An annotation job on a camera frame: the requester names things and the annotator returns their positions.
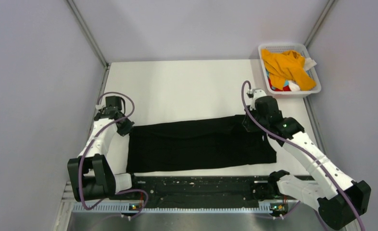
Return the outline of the white plastic basket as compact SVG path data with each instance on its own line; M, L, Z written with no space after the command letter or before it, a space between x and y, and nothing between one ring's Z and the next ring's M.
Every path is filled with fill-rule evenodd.
M278 97L306 97L322 86L316 61L300 43L271 42L259 45L258 52L267 91Z

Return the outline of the orange t shirt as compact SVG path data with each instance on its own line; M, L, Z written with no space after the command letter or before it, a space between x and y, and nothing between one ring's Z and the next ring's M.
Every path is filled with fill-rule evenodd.
M294 50L273 53L267 49L261 50L261 58L269 77L277 76L294 82L302 91L316 87L316 82L309 77L303 66L305 57Z

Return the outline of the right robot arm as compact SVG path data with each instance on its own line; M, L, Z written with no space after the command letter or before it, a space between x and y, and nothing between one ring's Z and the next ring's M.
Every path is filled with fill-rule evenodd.
M247 131L262 130L291 154L314 179L311 184L285 170L271 173L267 192L273 198L287 195L311 207L334 230L356 228L364 231L361 215L366 213L371 188L340 170L314 144L304 127L292 117L284 117L277 100L262 89L241 95Z

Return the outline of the black t shirt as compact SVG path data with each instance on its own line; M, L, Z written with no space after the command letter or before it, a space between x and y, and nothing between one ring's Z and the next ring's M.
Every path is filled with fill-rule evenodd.
M184 171L276 163L266 134L248 132L244 116L136 126L129 134L127 172Z

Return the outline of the red blue cloth in basket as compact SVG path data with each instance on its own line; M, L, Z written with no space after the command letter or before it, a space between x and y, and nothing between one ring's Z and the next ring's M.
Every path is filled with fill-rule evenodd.
M268 77L267 79L268 79L269 86L272 90L291 91L288 80L281 77L277 77L277 76Z

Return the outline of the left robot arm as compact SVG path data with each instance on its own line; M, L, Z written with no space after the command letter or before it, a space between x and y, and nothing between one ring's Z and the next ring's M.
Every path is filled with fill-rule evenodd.
M134 106L130 97L118 92L105 93L97 100L97 113L86 146L67 163L78 202L110 198L118 192L128 199L139 194L139 186L132 181L131 174L114 174L106 159L113 138L123 137L133 128L134 122L129 119L132 113L126 111L127 101Z

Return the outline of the white cloth in basket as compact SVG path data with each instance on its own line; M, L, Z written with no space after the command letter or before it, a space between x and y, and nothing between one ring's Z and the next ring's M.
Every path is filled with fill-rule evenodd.
M303 69L304 71L309 71L311 68L315 67L317 62L312 58L305 58Z

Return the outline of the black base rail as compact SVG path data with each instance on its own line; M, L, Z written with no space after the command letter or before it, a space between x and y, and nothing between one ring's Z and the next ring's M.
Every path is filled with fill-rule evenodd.
M133 192L110 195L110 200L139 200L146 208L256 208L269 200L289 202L268 183L267 176L149 177L134 176Z

